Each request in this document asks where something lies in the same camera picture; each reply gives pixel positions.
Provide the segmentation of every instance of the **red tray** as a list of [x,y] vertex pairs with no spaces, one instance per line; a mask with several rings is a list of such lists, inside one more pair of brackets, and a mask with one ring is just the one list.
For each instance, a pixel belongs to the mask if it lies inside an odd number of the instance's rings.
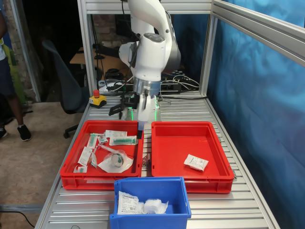
[[[65,163],[61,168],[62,185],[65,189],[99,189],[113,190],[115,180],[127,177],[140,177],[142,172],[143,137],[136,146],[110,146],[113,149],[124,150],[130,158],[132,166],[122,173],[107,173],[101,168],[88,165],[87,173],[73,173],[78,164],[82,150],[87,145],[90,133],[102,134],[105,130],[127,131],[127,136],[137,135],[136,121],[87,121],[81,128]],[[109,154],[105,149],[96,151],[99,164]]]
[[[188,154],[208,160],[204,171],[184,164]],[[152,175],[184,177],[186,190],[229,193],[234,173],[209,122],[152,123]]]

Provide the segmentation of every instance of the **syringe package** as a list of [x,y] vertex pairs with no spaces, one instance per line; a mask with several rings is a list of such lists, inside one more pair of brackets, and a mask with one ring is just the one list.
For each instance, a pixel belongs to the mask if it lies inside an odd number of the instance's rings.
[[134,146],[136,144],[138,144],[137,136],[111,137],[109,141],[110,146],[119,146],[119,145]]

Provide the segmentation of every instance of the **blue bin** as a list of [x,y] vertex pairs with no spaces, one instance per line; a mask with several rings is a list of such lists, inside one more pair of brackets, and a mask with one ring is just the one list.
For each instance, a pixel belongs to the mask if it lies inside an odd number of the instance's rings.
[[[160,199],[168,203],[166,214],[118,215],[119,191],[137,196],[140,202]],[[192,215],[183,177],[142,177],[114,183],[115,204],[111,229],[186,229]]]

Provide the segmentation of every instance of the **sneaker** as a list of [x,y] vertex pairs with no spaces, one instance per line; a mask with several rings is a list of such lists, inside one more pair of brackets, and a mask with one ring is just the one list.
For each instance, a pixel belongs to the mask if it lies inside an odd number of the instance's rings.
[[8,135],[8,132],[6,132],[6,130],[3,128],[1,128],[0,130],[0,139],[5,137],[6,135]]
[[22,127],[18,127],[17,129],[19,131],[20,137],[23,142],[30,141],[31,133],[26,127],[26,125],[23,125]]

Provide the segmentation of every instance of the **sterile packaging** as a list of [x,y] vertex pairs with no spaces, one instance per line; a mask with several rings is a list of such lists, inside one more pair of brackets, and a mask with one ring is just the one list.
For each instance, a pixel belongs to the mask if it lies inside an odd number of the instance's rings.
[[76,166],[73,173],[86,173],[87,172],[87,166]]
[[95,153],[91,154],[90,165],[92,165],[93,167],[97,168],[97,159],[96,159]]
[[119,145],[134,146],[136,144],[138,144],[137,136],[111,137],[109,140],[110,146],[119,146]]
[[106,130],[104,133],[104,137],[126,137],[127,132],[125,131],[114,131],[114,130]]
[[193,156],[193,155],[188,155],[186,160],[184,161],[185,165],[188,165],[194,169],[197,170],[202,170],[204,171],[204,168],[206,167],[206,165],[208,164],[209,161],[207,160],[203,160],[199,157]]
[[88,147],[84,147],[80,159],[78,160],[78,163],[81,164],[82,166],[87,166],[91,153],[92,153],[92,149]]
[[111,152],[98,164],[98,167],[107,173],[122,173],[132,166],[133,159],[130,159],[123,150],[114,150],[104,145],[101,145],[101,148]]
[[119,191],[118,215],[130,214],[165,214],[168,206],[160,199],[148,199],[145,203],[139,202],[138,197]]
[[101,137],[101,136],[98,136],[97,140],[99,141],[100,144],[104,144],[108,142],[108,139],[106,137]]
[[96,145],[97,138],[101,135],[102,134],[95,134],[95,133],[90,134],[90,137],[89,137],[89,140],[88,140],[88,143],[87,143],[87,147],[90,148],[90,149],[94,149],[95,145]]
[[160,199],[148,199],[143,205],[143,214],[164,214],[168,206],[167,203],[162,203]]
[[118,215],[138,214],[138,203],[137,197],[119,191]]

